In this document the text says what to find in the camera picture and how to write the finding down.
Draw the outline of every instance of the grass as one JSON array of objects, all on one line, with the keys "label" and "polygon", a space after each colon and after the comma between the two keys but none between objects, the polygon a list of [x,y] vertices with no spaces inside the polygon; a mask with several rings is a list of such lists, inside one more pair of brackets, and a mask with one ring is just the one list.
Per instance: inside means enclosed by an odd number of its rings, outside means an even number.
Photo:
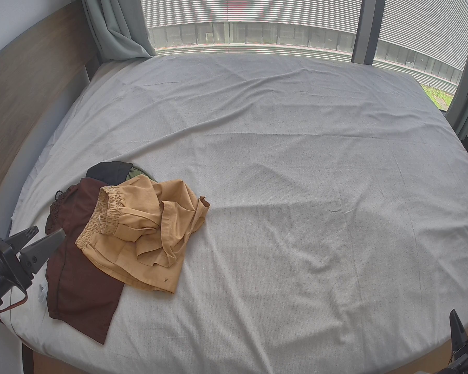
[{"label": "grass", "polygon": [[[424,91],[428,96],[431,98],[433,103],[438,107],[438,109],[441,109],[442,111],[447,111],[447,108],[451,104],[451,101],[454,96],[451,96],[450,94],[447,94],[443,92],[442,90],[438,90],[435,87],[428,87],[421,85],[423,87]],[[444,103],[446,103],[446,107],[442,106],[436,99],[435,97],[439,97],[443,100]]]}]

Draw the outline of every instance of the mattress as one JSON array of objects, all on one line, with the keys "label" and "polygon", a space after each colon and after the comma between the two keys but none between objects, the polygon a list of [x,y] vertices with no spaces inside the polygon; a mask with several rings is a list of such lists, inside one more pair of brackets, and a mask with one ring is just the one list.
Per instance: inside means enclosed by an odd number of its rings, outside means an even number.
[{"label": "mattress", "polygon": [[40,237],[56,191],[110,160],[183,179],[206,223],[174,295],[125,285],[104,346],[49,317],[44,267],[1,315],[38,352],[94,373],[385,372],[446,341],[451,309],[468,323],[468,155],[409,75],[264,54],[108,63],[12,232]]}]

